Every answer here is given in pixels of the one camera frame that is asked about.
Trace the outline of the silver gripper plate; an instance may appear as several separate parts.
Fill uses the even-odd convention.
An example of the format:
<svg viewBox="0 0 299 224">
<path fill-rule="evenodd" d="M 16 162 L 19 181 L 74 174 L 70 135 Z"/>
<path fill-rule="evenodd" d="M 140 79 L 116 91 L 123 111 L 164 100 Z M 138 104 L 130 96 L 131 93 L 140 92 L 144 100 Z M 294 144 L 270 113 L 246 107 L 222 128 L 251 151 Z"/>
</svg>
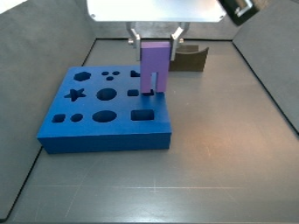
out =
<svg viewBox="0 0 299 224">
<path fill-rule="evenodd" d="M 218 0 L 87 0 L 88 14 L 96 22 L 127 22 L 128 44 L 140 60 L 142 37 L 135 22 L 180 22 L 171 35 L 171 60 L 190 22 L 218 23 L 226 16 Z"/>
</svg>

